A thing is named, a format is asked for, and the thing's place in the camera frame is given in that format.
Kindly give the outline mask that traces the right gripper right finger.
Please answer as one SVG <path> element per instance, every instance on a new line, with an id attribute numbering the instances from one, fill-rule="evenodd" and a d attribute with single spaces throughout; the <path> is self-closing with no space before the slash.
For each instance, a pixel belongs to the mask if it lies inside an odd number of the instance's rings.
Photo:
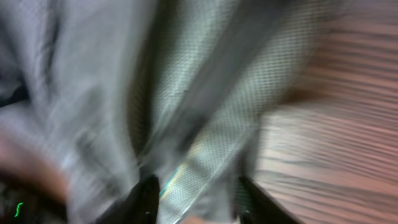
<path id="1" fill-rule="evenodd" d="M 301 224 L 297 217 L 246 176 L 238 179 L 235 202 L 241 224 Z"/>

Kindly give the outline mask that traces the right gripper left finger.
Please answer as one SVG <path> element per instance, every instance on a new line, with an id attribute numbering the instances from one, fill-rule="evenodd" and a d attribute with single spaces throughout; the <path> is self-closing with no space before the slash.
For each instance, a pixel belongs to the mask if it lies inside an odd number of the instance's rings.
<path id="1" fill-rule="evenodd" d="M 150 175 L 140 180 L 125 199 L 110 206 L 95 224 L 156 224 L 159 194 L 158 177 Z"/>

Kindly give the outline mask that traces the grey cotton shorts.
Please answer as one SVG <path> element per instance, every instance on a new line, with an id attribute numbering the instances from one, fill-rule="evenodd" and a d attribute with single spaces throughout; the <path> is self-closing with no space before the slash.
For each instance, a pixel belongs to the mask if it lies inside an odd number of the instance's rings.
<path id="1" fill-rule="evenodd" d="M 234 220 L 262 115 L 310 59 L 332 1 L 1 1 L 1 179 L 67 223 Z"/>

